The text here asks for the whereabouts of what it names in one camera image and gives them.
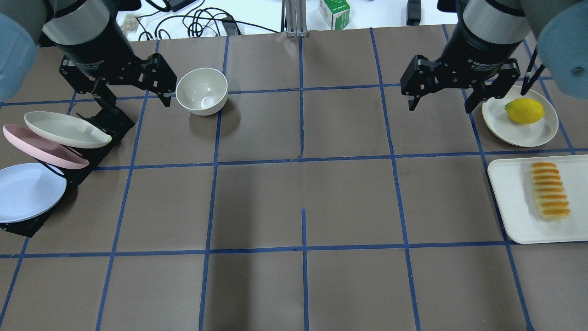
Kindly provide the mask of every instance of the white table surface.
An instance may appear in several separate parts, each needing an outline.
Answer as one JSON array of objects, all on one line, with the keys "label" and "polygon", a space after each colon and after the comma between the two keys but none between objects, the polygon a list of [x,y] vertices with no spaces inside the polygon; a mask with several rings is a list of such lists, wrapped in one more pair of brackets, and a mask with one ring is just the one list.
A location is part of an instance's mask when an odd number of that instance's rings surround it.
[{"label": "white table surface", "polygon": [[[156,4],[163,6],[161,0],[153,0]],[[142,7],[136,12],[120,12],[117,16],[118,24],[121,24],[127,15],[146,15],[156,10],[141,0]],[[185,15],[190,9],[198,6],[202,0],[198,0],[178,12],[158,13],[156,15],[142,18],[141,23],[153,34],[157,24],[164,18],[171,15]],[[351,6],[351,17],[346,29],[380,28],[380,27],[402,27],[406,25],[406,3],[407,0],[348,0]],[[421,25],[434,24],[455,24],[457,15],[453,13],[440,12],[436,8],[437,0],[422,0],[421,3]],[[258,24],[270,29],[280,30],[282,0],[205,0],[202,8],[217,7],[229,12],[237,21]],[[306,0],[306,19],[308,30],[327,30],[327,23],[318,11],[318,0]],[[173,39],[187,38],[186,28],[182,25],[182,18],[172,18],[161,25],[161,28],[168,31]],[[243,34],[265,34],[270,33],[263,29],[239,24]],[[141,27],[137,32],[130,32],[127,38],[136,41],[143,31]],[[211,29],[206,29],[203,37],[214,36]]]}]

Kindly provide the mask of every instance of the white tray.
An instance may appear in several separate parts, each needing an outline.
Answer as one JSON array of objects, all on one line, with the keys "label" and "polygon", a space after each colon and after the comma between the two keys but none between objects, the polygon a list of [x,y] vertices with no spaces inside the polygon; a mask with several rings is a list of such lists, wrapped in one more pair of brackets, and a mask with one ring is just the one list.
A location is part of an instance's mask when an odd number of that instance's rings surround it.
[{"label": "white tray", "polygon": [[[533,198],[530,166],[557,165],[570,203],[570,216],[546,221]],[[520,244],[588,240],[588,155],[494,160],[488,166],[490,182],[509,237]]]}]

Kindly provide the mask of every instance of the lemon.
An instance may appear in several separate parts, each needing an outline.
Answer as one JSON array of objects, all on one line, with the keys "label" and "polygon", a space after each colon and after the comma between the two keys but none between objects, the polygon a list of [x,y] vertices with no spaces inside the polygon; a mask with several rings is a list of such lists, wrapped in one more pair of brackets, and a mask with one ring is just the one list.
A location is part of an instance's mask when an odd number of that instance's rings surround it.
[{"label": "lemon", "polygon": [[531,124],[539,121],[545,115],[543,105],[537,100],[529,98],[515,99],[505,106],[509,118],[519,124]]}]

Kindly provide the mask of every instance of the green and white box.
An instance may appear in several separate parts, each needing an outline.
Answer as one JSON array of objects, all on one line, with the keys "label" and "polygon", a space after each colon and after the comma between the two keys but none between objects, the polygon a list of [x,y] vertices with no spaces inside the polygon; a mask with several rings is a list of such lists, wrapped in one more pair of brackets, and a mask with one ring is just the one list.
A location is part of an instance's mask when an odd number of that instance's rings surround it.
[{"label": "green and white box", "polygon": [[349,23],[351,7],[346,0],[319,0],[319,11],[331,30],[342,30]]}]

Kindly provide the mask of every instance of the bread roll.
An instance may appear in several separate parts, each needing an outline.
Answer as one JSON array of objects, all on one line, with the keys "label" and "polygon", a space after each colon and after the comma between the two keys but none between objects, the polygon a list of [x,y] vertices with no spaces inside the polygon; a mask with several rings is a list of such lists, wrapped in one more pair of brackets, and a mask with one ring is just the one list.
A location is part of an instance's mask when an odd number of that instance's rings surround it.
[{"label": "bread roll", "polygon": [[531,165],[533,195],[539,214],[546,220],[561,220],[570,216],[569,202],[557,166],[551,162]]}]

